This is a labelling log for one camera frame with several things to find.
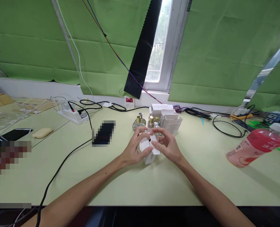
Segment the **person's left hand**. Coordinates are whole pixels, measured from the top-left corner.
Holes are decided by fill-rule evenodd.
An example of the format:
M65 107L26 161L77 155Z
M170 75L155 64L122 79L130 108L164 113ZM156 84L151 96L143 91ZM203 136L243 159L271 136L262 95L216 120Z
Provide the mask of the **person's left hand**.
M149 133L142 133L141 135L139 135L140 132L145 132L145 130L147 130L147 127L145 126L138 127L135 130L132 138L130 139L127 147L125 148L123 153L119 156L119 159L121 160L124 166L129 166L129 165L134 165L139 163L143 158L148 156L149 153L153 150L152 147L147 147L144 151L138 153L137 147L140 141L144 137L148 139L150 138Z

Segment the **pink drink bottle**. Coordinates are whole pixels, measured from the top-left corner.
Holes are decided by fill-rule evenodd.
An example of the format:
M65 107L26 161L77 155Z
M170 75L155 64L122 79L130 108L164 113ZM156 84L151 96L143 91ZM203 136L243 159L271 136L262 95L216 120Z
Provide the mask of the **pink drink bottle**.
M235 166L244 168L261 155L280 147L280 124L273 123L269 129L253 130L226 158Z

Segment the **green curtain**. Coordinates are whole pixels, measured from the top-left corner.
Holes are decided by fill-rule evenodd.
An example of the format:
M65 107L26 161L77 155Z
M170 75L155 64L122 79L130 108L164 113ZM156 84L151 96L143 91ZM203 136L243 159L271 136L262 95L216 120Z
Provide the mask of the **green curtain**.
M280 48L280 1L193 0L169 101L239 106Z
M128 71L83 1L58 1L80 53L83 78L93 94L124 96ZM90 3L108 40L129 68L150 0ZM72 41L70 44L78 66L77 52ZM0 1L0 68L10 78L81 84L83 93L90 94L76 71L51 0Z
M264 112L280 111L280 61L253 95L249 105Z
M0 1L0 69L10 78L79 84L50 0Z
M58 1L80 53L83 78L93 94L126 95L124 86L128 71L112 51L82 0ZM90 4L112 47L129 68L150 0L90 0ZM73 43L70 44L76 62L79 62ZM82 92L89 95L90 91L81 78L80 84Z

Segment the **person's right hand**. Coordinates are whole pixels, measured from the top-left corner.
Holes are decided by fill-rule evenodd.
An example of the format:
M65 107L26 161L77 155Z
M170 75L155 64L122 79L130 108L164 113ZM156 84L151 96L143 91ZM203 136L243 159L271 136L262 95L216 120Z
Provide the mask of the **person's right hand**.
M178 147L175 137L170 134L170 132L168 132L165 128L159 127L153 128L150 134L153 135L156 132L160 132L164 136L158 136L158 143L152 141L152 144L157 150L161 151L166 156L166 158L177 164L181 159L183 159L184 156L182 155Z

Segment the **finger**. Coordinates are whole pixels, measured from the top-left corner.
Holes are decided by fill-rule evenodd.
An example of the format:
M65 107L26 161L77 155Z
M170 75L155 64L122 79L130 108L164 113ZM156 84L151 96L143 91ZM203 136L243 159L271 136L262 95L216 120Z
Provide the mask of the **finger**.
M170 134L170 132L167 131L165 128L160 128L160 127L152 128L152 132L150 134L152 135L152 134L154 134L156 132L160 132L162 135L164 135L164 136L166 136L168 138L172 138L173 137L173 135Z
M142 133L141 135L139 135L136 139L135 139L135 144L138 146L139 145L139 143L141 142L141 140L143 139L143 138L147 138L147 139L150 139L150 135L148 134L148 133L146 133L146 132L144 132L144 133Z
M140 132L144 132L144 130L148 130L148 128L145 127L145 126L138 127L138 128L135 130L133 137L136 138L136 137L139 135L139 133L140 133Z
M153 147L147 147L144 149L144 151L142 151L140 154L139 154L139 157L140 159L142 160L143 158L145 158L146 156L148 156L151 151L153 150Z
M164 140L164 137L162 137L162 136L157 136L157 141L158 141L158 143L160 142L160 141L163 141Z
M162 153L166 152L166 147L165 147L165 146L163 146L163 145L157 143L156 141L152 141L152 144L154 145L154 147L155 147L157 150L161 151Z

